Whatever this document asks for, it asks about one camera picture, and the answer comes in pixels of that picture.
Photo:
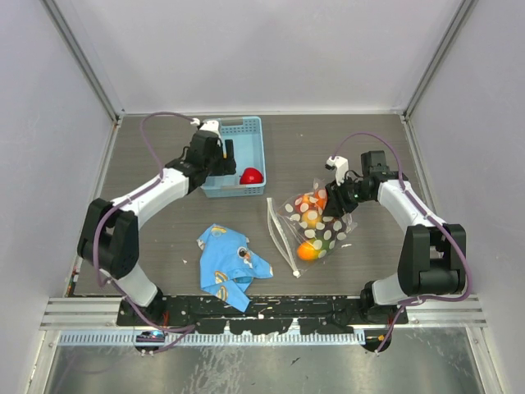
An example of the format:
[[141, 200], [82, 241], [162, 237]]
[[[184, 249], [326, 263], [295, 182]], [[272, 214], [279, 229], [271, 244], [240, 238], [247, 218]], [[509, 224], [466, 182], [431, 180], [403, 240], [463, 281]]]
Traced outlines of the red fake apple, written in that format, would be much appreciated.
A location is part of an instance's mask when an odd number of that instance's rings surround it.
[[264, 182], [264, 175], [255, 167], [247, 167], [240, 176], [241, 185], [256, 185]]

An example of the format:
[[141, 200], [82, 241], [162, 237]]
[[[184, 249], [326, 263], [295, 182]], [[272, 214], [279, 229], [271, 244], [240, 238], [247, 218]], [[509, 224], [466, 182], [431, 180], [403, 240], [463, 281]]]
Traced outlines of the clear polka dot zip bag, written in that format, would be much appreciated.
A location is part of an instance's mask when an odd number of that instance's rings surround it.
[[[293, 195], [282, 204], [277, 204], [272, 197], [267, 198], [267, 227], [270, 237], [295, 278], [301, 277], [316, 263], [326, 263], [335, 250], [349, 240], [350, 233], [357, 227], [350, 214], [341, 218], [323, 214], [326, 204], [325, 185], [324, 181], [316, 178], [310, 190]], [[304, 229], [299, 224], [302, 213], [309, 209], [318, 211], [322, 216], [316, 229]], [[311, 262], [301, 260], [296, 250], [308, 240], [321, 240], [326, 250], [325, 256]]]

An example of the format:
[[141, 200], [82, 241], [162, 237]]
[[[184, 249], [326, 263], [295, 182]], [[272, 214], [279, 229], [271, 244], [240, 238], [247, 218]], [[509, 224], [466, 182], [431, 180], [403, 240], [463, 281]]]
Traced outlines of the orange fake fruit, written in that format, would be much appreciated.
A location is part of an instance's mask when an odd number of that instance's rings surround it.
[[301, 260], [311, 262], [324, 257], [326, 250], [321, 240], [308, 240], [299, 245], [296, 254]]

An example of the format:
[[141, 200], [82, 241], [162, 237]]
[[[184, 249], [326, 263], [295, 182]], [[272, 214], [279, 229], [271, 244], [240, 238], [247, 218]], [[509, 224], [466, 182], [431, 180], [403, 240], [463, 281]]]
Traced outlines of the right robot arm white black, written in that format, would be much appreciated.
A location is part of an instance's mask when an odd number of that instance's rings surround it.
[[463, 299], [468, 283], [463, 227], [432, 213], [413, 193], [405, 174], [389, 168], [384, 152], [362, 154], [361, 166], [361, 174], [356, 174], [350, 171], [346, 158], [327, 159], [326, 168], [335, 173], [335, 179], [325, 188], [325, 212], [338, 218], [360, 204], [375, 201], [404, 233], [396, 272], [368, 282], [361, 290], [359, 311], [363, 319], [379, 323], [389, 307]]

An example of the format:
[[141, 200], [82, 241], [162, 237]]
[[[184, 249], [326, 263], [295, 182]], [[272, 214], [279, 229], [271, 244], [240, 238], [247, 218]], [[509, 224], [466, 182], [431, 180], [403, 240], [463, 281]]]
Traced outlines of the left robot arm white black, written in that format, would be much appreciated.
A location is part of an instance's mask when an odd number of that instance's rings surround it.
[[96, 270], [101, 283], [111, 281], [135, 307], [146, 325], [159, 323], [166, 310], [160, 288], [139, 266], [139, 231], [167, 205], [184, 198], [210, 176], [236, 172], [232, 139], [218, 133], [194, 133], [183, 155], [161, 167], [159, 175], [113, 201], [97, 198], [87, 209], [77, 254]]

